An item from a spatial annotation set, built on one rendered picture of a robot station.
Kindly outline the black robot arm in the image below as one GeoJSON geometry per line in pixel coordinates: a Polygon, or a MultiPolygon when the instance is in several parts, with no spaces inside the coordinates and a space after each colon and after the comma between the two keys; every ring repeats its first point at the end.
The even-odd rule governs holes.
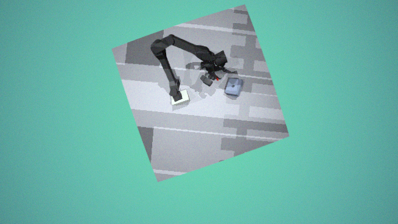
{"type": "Polygon", "coordinates": [[[218,66],[216,71],[214,71],[213,75],[221,79],[226,74],[226,68],[220,68],[224,63],[227,63],[227,59],[224,51],[219,52],[218,54],[214,54],[209,50],[208,47],[202,45],[196,45],[193,43],[189,43],[186,40],[183,40],[177,36],[170,34],[168,37],[165,37],[161,40],[155,40],[150,49],[154,53],[155,57],[160,61],[164,72],[166,73],[167,79],[169,80],[170,92],[169,95],[173,97],[174,101],[179,101],[182,98],[181,92],[179,91],[180,82],[179,79],[176,79],[173,75],[172,68],[170,63],[166,57],[166,48],[169,46],[176,46],[181,48],[184,51],[190,52],[194,54],[197,58],[202,60],[200,63],[201,68],[206,68],[208,72],[211,72],[215,69],[215,64],[218,66]],[[214,64],[215,63],[215,64],[214,64]]]}

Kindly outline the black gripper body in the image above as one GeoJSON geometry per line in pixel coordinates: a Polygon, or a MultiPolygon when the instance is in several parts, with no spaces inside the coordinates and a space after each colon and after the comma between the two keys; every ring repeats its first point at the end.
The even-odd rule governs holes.
{"type": "MultiPolygon", "coordinates": [[[[221,67],[223,68],[224,65],[225,65],[225,63],[222,64],[221,67]]],[[[208,73],[209,73],[208,78],[207,78],[207,77],[204,78],[203,83],[206,84],[207,86],[211,86],[211,85],[212,85],[212,83],[213,83],[212,80],[215,79],[215,75],[213,75],[213,73],[214,73],[214,71],[216,71],[217,67],[218,67],[218,66],[215,66],[215,69],[214,69],[213,71],[208,72],[208,73]],[[212,80],[211,80],[211,79],[212,79],[212,80]]]]}

